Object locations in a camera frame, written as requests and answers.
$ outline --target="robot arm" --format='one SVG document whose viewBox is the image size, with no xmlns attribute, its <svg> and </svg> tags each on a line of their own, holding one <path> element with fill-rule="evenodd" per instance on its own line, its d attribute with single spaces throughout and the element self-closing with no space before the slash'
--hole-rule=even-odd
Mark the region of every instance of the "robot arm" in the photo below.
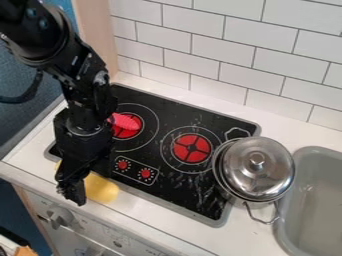
<svg viewBox="0 0 342 256">
<path fill-rule="evenodd" d="M 62 163 L 56 173 L 65 198 L 86 202 L 83 179 L 99 157 L 110 157 L 117 99 L 106 64 L 74 32 L 59 8 L 38 0 L 0 0 L 0 32 L 16 59 L 59 80 L 68 108 L 54 119 Z"/>
</svg>

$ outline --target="cooking pot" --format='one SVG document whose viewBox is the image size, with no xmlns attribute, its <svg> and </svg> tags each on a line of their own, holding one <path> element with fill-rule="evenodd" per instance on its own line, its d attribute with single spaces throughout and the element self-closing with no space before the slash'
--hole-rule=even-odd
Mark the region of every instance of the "cooking pot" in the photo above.
<svg viewBox="0 0 342 256">
<path fill-rule="evenodd" d="M 283 145 L 265 137 L 229 140 L 215 150 L 212 166 L 223 197 L 245 206 L 255 221 L 273 224 L 279 219 L 276 202 L 290 189 L 295 177 L 294 161 Z M 270 203 L 276 208 L 272 220 L 253 216 L 252 208 Z"/>
</svg>

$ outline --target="white cabinet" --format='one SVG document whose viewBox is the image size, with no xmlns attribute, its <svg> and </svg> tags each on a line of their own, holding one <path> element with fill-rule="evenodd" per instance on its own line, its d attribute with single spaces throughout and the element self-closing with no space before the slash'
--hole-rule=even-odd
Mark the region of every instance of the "white cabinet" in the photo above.
<svg viewBox="0 0 342 256">
<path fill-rule="evenodd" d="M 26 194 L 61 256 L 178 255 L 119 227 L 106 226 L 34 193 Z"/>
</svg>

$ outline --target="pot lid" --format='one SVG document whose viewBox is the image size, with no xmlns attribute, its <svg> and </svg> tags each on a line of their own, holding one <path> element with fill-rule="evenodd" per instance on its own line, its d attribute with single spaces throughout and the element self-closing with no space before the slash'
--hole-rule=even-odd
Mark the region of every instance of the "pot lid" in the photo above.
<svg viewBox="0 0 342 256">
<path fill-rule="evenodd" d="M 264 137 L 244 138 L 224 155 L 226 185 L 241 198 L 266 202 L 280 198 L 294 179 L 291 154 L 280 143 Z"/>
</svg>

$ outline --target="metal sink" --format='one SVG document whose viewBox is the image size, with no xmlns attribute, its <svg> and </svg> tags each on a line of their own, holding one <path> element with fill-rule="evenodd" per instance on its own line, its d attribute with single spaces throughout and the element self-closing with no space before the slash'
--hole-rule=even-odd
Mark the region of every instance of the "metal sink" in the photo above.
<svg viewBox="0 0 342 256">
<path fill-rule="evenodd" d="M 342 255 L 342 153 L 307 147 L 294 154 L 297 177 L 274 225 L 289 255 Z"/>
</svg>

